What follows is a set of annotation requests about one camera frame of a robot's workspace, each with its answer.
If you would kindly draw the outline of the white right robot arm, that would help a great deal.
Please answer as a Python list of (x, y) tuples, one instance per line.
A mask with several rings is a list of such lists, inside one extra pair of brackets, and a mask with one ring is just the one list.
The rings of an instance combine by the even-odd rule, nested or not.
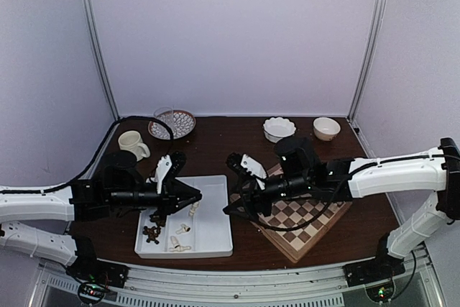
[(248, 219), (264, 228), (260, 216), (272, 206), (309, 195), (325, 207), (333, 203), (391, 192), (427, 190), (431, 194), (411, 219), (384, 235), (369, 274), (385, 278), (414, 247), (439, 227), (459, 219), (459, 149), (451, 138), (424, 152), (387, 158), (349, 158), (321, 162), (307, 137), (287, 137), (275, 145), (282, 169), (268, 175), (248, 155), (232, 153), (226, 164), (238, 176), (239, 199), (224, 208), (227, 215)]

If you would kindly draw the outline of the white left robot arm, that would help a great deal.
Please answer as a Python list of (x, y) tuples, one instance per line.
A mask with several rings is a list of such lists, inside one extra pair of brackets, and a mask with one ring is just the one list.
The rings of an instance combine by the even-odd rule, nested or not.
[(93, 244), (85, 237), (53, 234), (29, 226), (31, 221), (95, 221), (116, 207), (154, 208), (154, 220), (202, 199), (201, 192), (178, 180), (186, 156), (174, 152), (160, 158), (155, 177), (146, 181), (137, 171), (134, 154), (121, 150), (107, 154), (92, 178), (76, 178), (54, 186), (1, 187), (1, 246), (32, 257), (75, 267), (88, 281), (104, 273)]

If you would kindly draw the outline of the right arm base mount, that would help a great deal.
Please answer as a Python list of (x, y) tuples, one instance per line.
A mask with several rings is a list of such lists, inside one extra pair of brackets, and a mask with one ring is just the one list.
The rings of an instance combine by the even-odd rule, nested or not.
[(344, 274), (349, 287), (388, 280), (403, 273), (405, 273), (405, 266), (401, 262), (389, 264), (368, 260), (344, 265)]

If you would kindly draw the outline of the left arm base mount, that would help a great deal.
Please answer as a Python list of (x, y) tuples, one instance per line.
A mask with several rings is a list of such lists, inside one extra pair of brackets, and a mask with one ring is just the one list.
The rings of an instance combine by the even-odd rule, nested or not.
[(105, 288), (123, 288), (129, 268), (126, 265), (98, 260), (92, 263), (77, 263), (66, 267), (69, 275), (83, 282), (98, 283)]

